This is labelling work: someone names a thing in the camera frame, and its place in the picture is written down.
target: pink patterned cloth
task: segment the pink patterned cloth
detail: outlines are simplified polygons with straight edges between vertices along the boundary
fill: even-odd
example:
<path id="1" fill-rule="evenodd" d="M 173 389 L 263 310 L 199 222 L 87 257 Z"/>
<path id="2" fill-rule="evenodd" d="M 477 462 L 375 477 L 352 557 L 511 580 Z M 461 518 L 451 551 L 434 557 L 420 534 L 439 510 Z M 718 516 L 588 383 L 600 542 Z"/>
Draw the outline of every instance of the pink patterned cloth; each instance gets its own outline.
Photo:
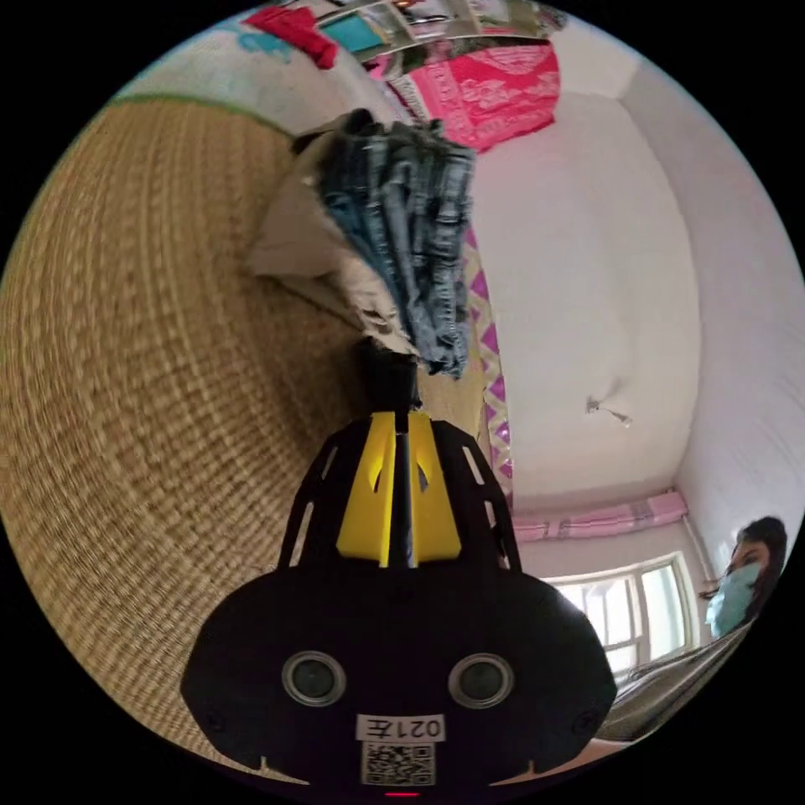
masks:
<path id="1" fill-rule="evenodd" d="M 644 528 L 666 526 L 681 520 L 688 513 L 688 504 L 679 492 L 650 497 L 637 503 L 611 506 L 595 512 L 545 519 L 539 515 L 515 515 L 514 533 L 521 543 L 540 539 L 580 539 L 614 537 Z"/>
<path id="2" fill-rule="evenodd" d="M 550 43 L 489 48 L 390 83 L 415 114 L 443 120 L 448 139 L 482 152 L 553 122 L 559 64 Z"/>

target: clothing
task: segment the clothing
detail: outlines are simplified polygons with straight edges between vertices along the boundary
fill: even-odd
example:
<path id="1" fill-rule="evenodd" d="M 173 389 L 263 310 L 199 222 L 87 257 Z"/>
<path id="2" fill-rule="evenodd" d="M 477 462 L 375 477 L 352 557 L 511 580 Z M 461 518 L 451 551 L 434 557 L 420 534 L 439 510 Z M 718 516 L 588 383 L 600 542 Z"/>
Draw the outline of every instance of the clothing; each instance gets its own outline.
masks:
<path id="1" fill-rule="evenodd" d="M 361 259 L 321 204 L 319 162 L 329 132 L 309 143 L 263 218 L 247 267 L 354 325 L 391 352 L 417 355 L 386 284 Z"/>
<path id="2" fill-rule="evenodd" d="M 730 658 L 750 624 L 681 656 L 640 666 L 619 685 L 596 738 L 639 740 L 665 724 Z"/>
<path id="3" fill-rule="evenodd" d="M 447 137 L 483 153 L 550 125 L 561 80 L 553 46 L 531 42 L 428 63 L 388 83 L 417 119 L 445 120 Z"/>
<path id="4" fill-rule="evenodd" d="M 336 19 L 333 23 L 326 23 L 321 26 L 321 30 L 350 53 L 360 53 L 387 43 L 360 14 L 351 14 Z"/>
<path id="5" fill-rule="evenodd" d="M 440 122 L 386 130 L 365 109 L 335 131 L 319 195 L 347 240 L 383 279 L 430 374 L 467 362 L 462 265 L 475 153 Z"/>
<path id="6" fill-rule="evenodd" d="M 307 54 L 320 70 L 330 70 L 338 55 L 338 45 L 316 30 L 316 17 L 308 7 L 261 8 L 244 24 L 272 34 Z"/>

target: face mask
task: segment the face mask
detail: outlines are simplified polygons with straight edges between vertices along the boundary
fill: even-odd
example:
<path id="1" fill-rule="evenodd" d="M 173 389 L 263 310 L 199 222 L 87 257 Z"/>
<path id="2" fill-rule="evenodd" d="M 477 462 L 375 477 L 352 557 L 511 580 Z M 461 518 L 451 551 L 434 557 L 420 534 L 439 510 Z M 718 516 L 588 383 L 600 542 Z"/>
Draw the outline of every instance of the face mask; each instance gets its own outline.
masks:
<path id="1" fill-rule="evenodd" d="M 759 564 L 747 564 L 721 580 L 719 591 L 710 599 L 704 618 L 713 637 L 723 637 L 744 620 L 746 609 L 755 595 L 752 585 L 760 573 Z"/>

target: person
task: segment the person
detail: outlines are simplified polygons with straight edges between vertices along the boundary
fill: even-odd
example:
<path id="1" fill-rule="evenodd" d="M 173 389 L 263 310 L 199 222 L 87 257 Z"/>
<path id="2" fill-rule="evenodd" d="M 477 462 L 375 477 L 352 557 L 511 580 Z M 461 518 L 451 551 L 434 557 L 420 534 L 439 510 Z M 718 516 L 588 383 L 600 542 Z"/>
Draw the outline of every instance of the person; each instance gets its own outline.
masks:
<path id="1" fill-rule="evenodd" d="M 758 616 L 780 578 L 787 544 L 786 527 L 777 517 L 762 517 L 739 532 L 718 586 L 700 594 L 709 602 L 706 622 L 714 638 Z"/>
<path id="2" fill-rule="evenodd" d="M 708 601 L 705 622 L 713 641 L 632 671 L 619 685 L 615 702 L 596 737 L 573 760 L 543 773 L 535 773 L 531 767 L 498 785 L 578 769 L 625 749 L 665 724 L 739 646 L 780 579 L 787 543 L 786 528 L 777 517 L 762 517 L 742 528 L 721 580 L 700 593 Z"/>

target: denim jeans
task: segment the denim jeans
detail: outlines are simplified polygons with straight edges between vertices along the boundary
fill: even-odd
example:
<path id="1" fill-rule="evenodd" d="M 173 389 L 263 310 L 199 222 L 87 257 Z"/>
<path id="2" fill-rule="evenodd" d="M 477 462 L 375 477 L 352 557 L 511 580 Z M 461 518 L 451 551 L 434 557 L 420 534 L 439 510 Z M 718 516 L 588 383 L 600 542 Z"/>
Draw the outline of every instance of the denim jeans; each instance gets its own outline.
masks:
<path id="1" fill-rule="evenodd" d="M 325 209 L 383 278 L 430 374 L 460 377 L 467 363 L 462 252 L 475 152 L 440 122 L 386 130 L 352 112 L 320 165 Z"/>

